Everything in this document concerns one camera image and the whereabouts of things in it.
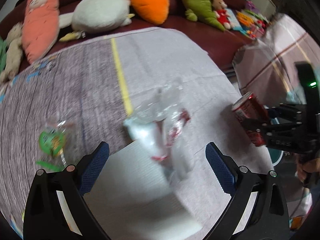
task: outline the can lid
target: can lid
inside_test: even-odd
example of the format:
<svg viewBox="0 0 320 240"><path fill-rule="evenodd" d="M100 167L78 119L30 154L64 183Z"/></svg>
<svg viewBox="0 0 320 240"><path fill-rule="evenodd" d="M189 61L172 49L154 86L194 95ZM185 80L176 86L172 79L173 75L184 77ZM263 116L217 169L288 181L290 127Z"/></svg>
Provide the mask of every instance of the can lid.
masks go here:
<svg viewBox="0 0 320 240"><path fill-rule="evenodd" d="M247 101L247 99L252 96L252 92L247 92L244 96L242 96L238 101L236 101L233 105L231 110L235 111L236 109L238 109L245 101Z"/></svg>

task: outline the blue gripper pad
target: blue gripper pad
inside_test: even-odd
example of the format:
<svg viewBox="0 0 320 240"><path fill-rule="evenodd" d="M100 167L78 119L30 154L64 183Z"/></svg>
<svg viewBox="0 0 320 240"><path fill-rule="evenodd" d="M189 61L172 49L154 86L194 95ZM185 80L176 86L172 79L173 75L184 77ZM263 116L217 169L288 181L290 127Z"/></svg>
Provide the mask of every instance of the blue gripper pad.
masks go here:
<svg viewBox="0 0 320 240"><path fill-rule="evenodd" d="M214 174L216 175L223 191L227 194L230 194L231 197L233 197L236 192L236 178L223 161L223 154L220 152L218 148L215 149L209 143L205 148L205 156Z"/></svg>
<svg viewBox="0 0 320 240"><path fill-rule="evenodd" d="M91 158L91 160L80 176L81 183L78 191L81 196L91 191L103 166L106 164L109 158L109 145L106 142L101 142L91 156L86 155L84 157Z"/></svg>

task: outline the orange plush pillow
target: orange plush pillow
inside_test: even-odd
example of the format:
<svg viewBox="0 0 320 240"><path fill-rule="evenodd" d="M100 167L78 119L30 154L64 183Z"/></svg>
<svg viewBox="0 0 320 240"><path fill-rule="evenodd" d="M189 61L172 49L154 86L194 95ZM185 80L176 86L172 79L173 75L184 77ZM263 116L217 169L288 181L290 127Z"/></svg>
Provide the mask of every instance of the orange plush pillow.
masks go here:
<svg viewBox="0 0 320 240"><path fill-rule="evenodd" d="M59 34L59 0L28 0L22 46L31 64L44 57Z"/></svg>
<svg viewBox="0 0 320 240"><path fill-rule="evenodd" d="M140 17L155 25L164 23L169 13L169 0L131 0Z"/></svg>

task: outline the screw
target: screw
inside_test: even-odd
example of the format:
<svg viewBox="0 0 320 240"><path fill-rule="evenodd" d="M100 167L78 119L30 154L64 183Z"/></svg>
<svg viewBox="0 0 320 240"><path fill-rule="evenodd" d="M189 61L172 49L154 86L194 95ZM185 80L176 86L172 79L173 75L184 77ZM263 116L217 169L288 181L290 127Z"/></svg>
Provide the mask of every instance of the screw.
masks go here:
<svg viewBox="0 0 320 240"><path fill-rule="evenodd" d="M275 171L270 171L270 175L275 178L277 176L277 173Z"/></svg>
<svg viewBox="0 0 320 240"><path fill-rule="evenodd" d="M43 174L43 172L44 172L43 169L39 169L39 170L37 170L37 175L41 176Z"/></svg>
<svg viewBox="0 0 320 240"><path fill-rule="evenodd" d="M67 171L74 171L75 170L75 166L74 165L69 165L68 167L67 167Z"/></svg>
<svg viewBox="0 0 320 240"><path fill-rule="evenodd" d="M248 172L248 168L246 166L241 166L240 167L240 171L243 173L247 173Z"/></svg>

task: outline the teddy bear in red outfit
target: teddy bear in red outfit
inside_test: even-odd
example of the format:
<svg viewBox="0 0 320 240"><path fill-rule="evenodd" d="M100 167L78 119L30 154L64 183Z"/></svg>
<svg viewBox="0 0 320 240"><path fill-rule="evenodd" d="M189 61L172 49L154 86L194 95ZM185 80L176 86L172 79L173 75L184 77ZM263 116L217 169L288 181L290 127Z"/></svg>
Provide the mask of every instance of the teddy bear in red outfit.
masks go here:
<svg viewBox="0 0 320 240"><path fill-rule="evenodd" d="M212 6L217 15L218 22L220 22L227 30L233 28L233 23L230 23L228 19L229 14L226 11L226 3L223 0L212 0Z"/></svg>

